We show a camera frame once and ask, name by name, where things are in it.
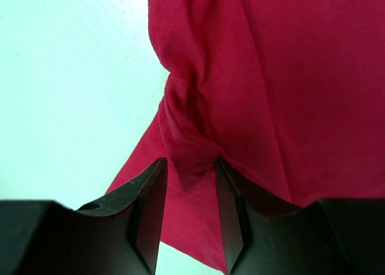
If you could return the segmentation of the bright red t shirt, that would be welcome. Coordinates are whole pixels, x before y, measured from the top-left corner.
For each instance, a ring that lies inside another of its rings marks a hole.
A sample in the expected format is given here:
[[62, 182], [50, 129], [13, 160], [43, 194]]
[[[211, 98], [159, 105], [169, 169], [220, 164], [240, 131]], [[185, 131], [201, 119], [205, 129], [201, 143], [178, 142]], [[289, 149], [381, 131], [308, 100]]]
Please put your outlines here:
[[222, 157], [300, 206], [384, 196], [384, 0], [148, 0], [169, 72], [111, 184], [168, 159], [162, 240], [225, 271]]

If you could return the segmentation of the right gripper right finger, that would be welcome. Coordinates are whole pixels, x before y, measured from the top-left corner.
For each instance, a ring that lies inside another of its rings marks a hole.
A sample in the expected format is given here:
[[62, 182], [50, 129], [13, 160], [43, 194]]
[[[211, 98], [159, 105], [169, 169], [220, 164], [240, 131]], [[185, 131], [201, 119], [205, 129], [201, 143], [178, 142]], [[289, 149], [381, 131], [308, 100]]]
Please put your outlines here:
[[228, 274], [384, 273], [383, 199], [321, 199], [302, 208], [221, 158], [215, 178]]

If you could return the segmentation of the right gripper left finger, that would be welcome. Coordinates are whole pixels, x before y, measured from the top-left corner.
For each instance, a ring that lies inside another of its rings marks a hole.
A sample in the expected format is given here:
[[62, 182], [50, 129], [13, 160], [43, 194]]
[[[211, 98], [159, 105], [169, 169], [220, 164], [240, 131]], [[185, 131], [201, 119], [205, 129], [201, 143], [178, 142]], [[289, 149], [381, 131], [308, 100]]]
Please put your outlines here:
[[167, 160], [77, 210], [54, 200], [1, 201], [2, 274], [154, 274]]

